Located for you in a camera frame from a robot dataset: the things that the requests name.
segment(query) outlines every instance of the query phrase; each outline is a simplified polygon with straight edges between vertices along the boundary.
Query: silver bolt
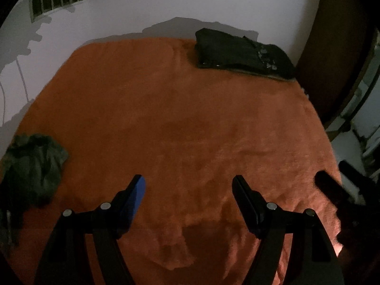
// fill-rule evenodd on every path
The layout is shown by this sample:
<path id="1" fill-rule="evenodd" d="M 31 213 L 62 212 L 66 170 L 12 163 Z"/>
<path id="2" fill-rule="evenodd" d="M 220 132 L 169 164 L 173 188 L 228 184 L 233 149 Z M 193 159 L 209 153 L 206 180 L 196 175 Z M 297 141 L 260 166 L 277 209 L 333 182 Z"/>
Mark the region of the silver bolt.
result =
<path id="1" fill-rule="evenodd" d="M 102 209 L 102 210 L 108 210 L 109 208 L 111 208 L 111 204 L 110 203 L 102 203 L 100 205 L 100 209 Z"/>
<path id="2" fill-rule="evenodd" d="M 64 217 L 69 217 L 72 213 L 73 211 L 71 209 L 66 209 L 65 211 L 62 212 L 62 215 Z"/>
<path id="3" fill-rule="evenodd" d="M 305 213 L 310 216 L 310 217 L 313 217 L 315 215 L 315 211 L 313 209 L 306 209 L 305 210 Z"/>
<path id="4" fill-rule="evenodd" d="M 267 203 L 266 204 L 266 207 L 269 209 L 269 210 L 276 210 L 277 209 L 277 205 L 275 203 Z"/>

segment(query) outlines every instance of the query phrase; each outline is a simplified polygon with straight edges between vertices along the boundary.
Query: orange bedsheet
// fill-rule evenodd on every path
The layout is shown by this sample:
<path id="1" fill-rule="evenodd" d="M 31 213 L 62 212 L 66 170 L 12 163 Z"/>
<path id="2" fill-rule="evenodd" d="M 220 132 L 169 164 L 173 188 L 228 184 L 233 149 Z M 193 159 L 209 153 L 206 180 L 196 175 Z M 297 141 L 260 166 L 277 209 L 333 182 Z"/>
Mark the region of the orange bedsheet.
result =
<path id="1" fill-rule="evenodd" d="M 51 135 L 70 158 L 53 202 L 25 214 L 10 258 L 32 284 L 61 211 L 94 209 L 134 174 L 147 189 L 119 240 L 138 285 L 241 284 L 258 240 L 234 201 L 242 174 L 267 201 L 315 209 L 336 250 L 335 208 L 314 186 L 339 180 L 332 148 L 297 82 L 198 69 L 194 41 L 140 39 L 76 50 L 24 117 L 18 133 Z M 91 236 L 97 284 L 103 284 Z M 274 284 L 284 277 L 287 237 Z"/>

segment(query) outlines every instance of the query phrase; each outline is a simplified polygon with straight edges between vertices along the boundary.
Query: dark green cloth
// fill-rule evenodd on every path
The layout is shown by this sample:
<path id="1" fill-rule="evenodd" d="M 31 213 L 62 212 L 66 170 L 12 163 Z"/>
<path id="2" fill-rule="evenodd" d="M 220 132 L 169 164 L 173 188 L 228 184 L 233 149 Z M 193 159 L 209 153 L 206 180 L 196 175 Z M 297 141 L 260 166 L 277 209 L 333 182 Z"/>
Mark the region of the dark green cloth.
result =
<path id="1" fill-rule="evenodd" d="M 12 244 L 22 226 L 22 214 L 31 206 L 50 202 L 61 181 L 68 153 L 50 136 L 15 136 L 3 157 L 0 184 L 0 247 L 9 245 L 6 211 L 11 213 Z"/>
<path id="2" fill-rule="evenodd" d="M 228 69 L 277 79 L 294 79 L 295 68 L 276 45 L 203 28 L 195 33 L 198 67 Z"/>

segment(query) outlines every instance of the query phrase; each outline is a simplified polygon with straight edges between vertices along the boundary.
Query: wall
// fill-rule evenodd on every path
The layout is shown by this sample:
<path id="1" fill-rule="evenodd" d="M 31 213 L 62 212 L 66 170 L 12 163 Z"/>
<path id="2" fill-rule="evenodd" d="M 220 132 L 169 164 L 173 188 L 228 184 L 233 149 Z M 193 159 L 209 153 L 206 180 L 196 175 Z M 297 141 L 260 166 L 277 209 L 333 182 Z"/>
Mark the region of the wall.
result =
<path id="1" fill-rule="evenodd" d="M 34 99 L 83 43 L 187 17 L 257 31 L 258 41 L 299 59 L 319 0 L 85 0 L 30 22 L 29 0 L 20 0 L 0 29 L 0 82 L 8 122 Z M 0 91 L 0 113 L 4 99 Z"/>

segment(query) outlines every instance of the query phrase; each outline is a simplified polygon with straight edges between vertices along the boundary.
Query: white floor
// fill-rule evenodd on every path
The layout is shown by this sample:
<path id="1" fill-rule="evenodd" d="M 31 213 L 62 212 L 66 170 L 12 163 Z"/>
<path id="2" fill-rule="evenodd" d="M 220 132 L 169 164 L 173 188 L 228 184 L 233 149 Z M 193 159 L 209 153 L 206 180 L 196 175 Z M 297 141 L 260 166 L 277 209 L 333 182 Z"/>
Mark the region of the white floor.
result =
<path id="1" fill-rule="evenodd" d="M 366 174 L 363 162 L 361 160 L 362 151 L 360 150 L 359 141 L 352 133 L 352 131 L 346 133 L 340 133 L 331 143 L 335 153 L 337 163 L 342 160 L 346 160 L 357 171 Z M 344 175 L 342 175 L 343 187 L 351 196 L 355 199 L 356 203 L 362 203 L 363 199 L 358 194 L 358 189 L 354 186 Z"/>

